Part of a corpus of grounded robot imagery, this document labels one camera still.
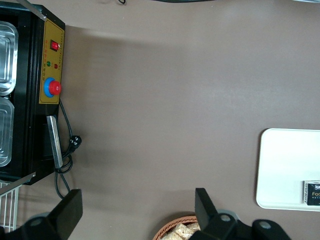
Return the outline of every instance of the metal food pan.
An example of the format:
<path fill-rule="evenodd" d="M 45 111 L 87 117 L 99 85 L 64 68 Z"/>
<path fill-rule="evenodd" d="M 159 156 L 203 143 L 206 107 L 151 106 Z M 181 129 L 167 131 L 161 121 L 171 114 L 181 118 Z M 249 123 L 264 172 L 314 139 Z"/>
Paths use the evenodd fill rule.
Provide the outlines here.
<path fill-rule="evenodd" d="M 11 161 L 14 111 L 13 104 L 8 99 L 0 97 L 0 167 Z"/>
<path fill-rule="evenodd" d="M 10 94 L 16 86 L 18 31 L 9 22 L 0 21 L 0 96 Z"/>

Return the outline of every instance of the black plastic part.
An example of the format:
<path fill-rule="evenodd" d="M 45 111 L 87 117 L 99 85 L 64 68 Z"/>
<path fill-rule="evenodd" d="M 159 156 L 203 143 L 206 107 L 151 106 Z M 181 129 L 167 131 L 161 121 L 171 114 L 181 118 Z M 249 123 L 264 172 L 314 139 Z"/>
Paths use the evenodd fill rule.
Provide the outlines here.
<path fill-rule="evenodd" d="M 0 227 L 0 240 L 67 240 L 82 215 L 81 190 L 73 189 L 48 216 L 32 218 L 7 234 Z"/>
<path fill-rule="evenodd" d="M 217 237 L 210 236 L 203 231 L 196 231 L 190 238 L 189 240 L 220 240 Z"/>
<path fill-rule="evenodd" d="M 222 216 L 228 216 L 229 221 L 223 221 Z M 233 239 L 236 232 L 237 221 L 233 216 L 225 213 L 216 214 L 202 231 L 219 240 Z"/>
<path fill-rule="evenodd" d="M 266 222 L 270 225 L 269 229 L 263 228 L 260 223 Z M 274 221 L 266 219 L 255 220 L 252 224 L 253 236 L 260 240 L 291 240 L 282 227 Z"/>
<path fill-rule="evenodd" d="M 204 188 L 195 189 L 195 215 L 201 231 L 190 240 L 291 240 L 274 221 L 256 220 L 250 227 L 230 214 L 218 213 Z"/>
<path fill-rule="evenodd" d="M 218 214 L 207 191 L 204 188 L 195 189 L 195 215 L 201 229 L 205 229 L 211 218 Z"/>
<path fill-rule="evenodd" d="M 42 14 L 63 30 L 65 24 L 41 5 Z M 39 104 L 45 22 L 17 3 L 0 2 L 0 21 L 18 31 L 16 86 L 9 100 L 14 105 L 11 162 L 0 167 L 0 179 L 14 182 L 36 172 L 33 183 L 54 171 L 46 116 L 58 116 L 58 104 Z"/>

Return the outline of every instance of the white tray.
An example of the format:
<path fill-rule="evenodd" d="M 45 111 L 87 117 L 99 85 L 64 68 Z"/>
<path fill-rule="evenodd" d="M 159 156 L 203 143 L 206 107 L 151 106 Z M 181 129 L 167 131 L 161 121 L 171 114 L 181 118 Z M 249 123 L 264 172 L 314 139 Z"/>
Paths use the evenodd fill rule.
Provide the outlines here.
<path fill-rule="evenodd" d="M 320 180 L 320 130 L 270 128 L 261 136 L 256 201 L 265 209 L 320 212 L 303 181 Z"/>

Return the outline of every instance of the red knob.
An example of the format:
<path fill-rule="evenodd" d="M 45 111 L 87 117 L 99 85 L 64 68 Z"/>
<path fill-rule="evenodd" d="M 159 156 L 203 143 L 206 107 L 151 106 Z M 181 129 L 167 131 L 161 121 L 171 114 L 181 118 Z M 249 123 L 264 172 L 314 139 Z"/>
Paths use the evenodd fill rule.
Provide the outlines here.
<path fill-rule="evenodd" d="M 49 92 L 52 95 L 59 95 L 61 93 L 61 84 L 58 81 L 52 81 L 49 84 Z"/>

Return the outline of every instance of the power cord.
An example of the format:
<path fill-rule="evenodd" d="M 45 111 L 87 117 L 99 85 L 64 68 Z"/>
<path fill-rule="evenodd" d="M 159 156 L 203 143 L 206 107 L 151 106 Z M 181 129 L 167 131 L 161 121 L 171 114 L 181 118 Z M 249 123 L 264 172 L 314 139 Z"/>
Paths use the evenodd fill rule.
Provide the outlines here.
<path fill-rule="evenodd" d="M 59 102 L 59 105 L 60 105 L 61 111 L 63 113 L 65 122 L 66 122 L 67 127 L 68 127 L 68 131 L 69 131 L 69 145 L 68 145 L 67 150 L 62 153 L 62 160 L 64 161 L 64 160 L 68 159 L 68 162 L 65 165 L 63 165 L 62 167 L 54 169 L 54 174 L 55 174 L 55 176 L 54 176 L 54 187 L 55 187 L 55 191 L 58 194 L 58 196 L 61 199 L 64 199 L 64 196 L 61 194 L 61 192 L 59 190 L 59 187 L 58 187 L 58 176 L 60 175 L 60 177 L 61 177 L 61 179 L 62 179 L 62 181 L 63 181 L 63 183 L 64 183 L 64 185 L 65 185 L 65 187 L 66 187 L 66 189 L 67 189 L 67 191 L 69 193 L 70 192 L 70 187 L 68 185 L 68 182 L 67 182 L 64 174 L 68 173 L 72 169 L 74 162 L 72 160 L 71 154 L 80 146 L 80 144 L 82 142 L 82 139 L 78 135 L 73 135 L 72 128 L 71 128 L 71 125 L 70 125 L 66 110 L 65 110 L 64 105 L 63 105 L 61 100 Z"/>
<path fill-rule="evenodd" d="M 126 4 L 126 0 L 118 0 L 119 3 L 122 5 Z M 213 1 L 213 0 L 153 0 L 158 2 L 164 2 L 164 3 L 173 3 L 173 4 L 179 4 L 179 3 L 195 3 L 195 2 L 206 2 L 206 1 Z"/>

